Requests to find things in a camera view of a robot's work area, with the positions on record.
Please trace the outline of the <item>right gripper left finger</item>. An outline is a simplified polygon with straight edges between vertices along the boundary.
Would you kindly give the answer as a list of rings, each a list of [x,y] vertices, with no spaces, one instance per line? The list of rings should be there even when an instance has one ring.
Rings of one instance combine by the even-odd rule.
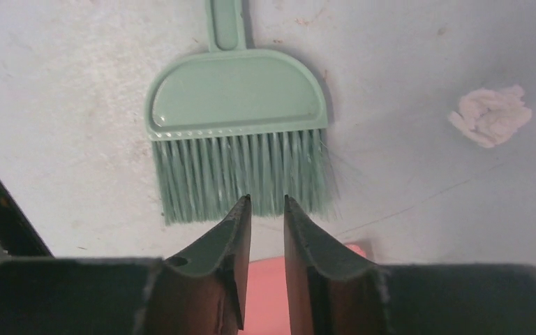
[[[252,204],[164,260],[145,309],[146,334],[237,334],[244,328]]]

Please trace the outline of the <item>green hand brush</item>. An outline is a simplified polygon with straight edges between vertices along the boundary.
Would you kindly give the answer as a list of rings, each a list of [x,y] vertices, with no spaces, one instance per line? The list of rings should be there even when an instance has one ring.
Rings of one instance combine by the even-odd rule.
[[[220,219],[245,195],[257,216],[280,216],[287,196],[326,214],[320,83],[296,58],[248,47],[240,1],[205,9],[208,51],[162,70],[144,105],[165,223]]]

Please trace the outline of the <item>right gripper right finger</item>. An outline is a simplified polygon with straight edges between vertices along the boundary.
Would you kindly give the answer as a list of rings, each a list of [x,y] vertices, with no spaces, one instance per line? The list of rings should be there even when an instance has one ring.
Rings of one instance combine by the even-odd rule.
[[[292,334],[388,334],[380,268],[285,197],[285,277]]]

